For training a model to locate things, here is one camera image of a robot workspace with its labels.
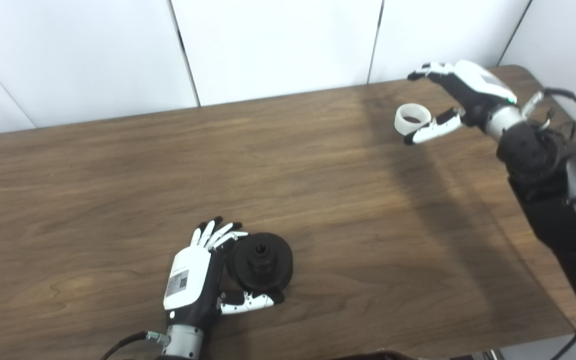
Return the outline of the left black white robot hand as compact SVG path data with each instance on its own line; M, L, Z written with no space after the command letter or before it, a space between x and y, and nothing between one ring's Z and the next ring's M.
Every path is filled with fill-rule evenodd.
M281 305L283 292L221 288L227 254L249 233L240 222L222 223L217 216L201 222L189 244L174 255L163 308L167 326L188 326L206 332L222 315L253 312Z

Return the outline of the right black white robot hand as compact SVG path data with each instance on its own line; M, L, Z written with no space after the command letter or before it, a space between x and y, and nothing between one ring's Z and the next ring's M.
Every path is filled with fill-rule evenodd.
M406 145L446 136L462 126L478 127L499 141L504 132L524 121L514 92L476 63L467 60L456 64L430 62L407 76L409 81L423 78L440 85L460 108L444 111L421 128L406 134Z

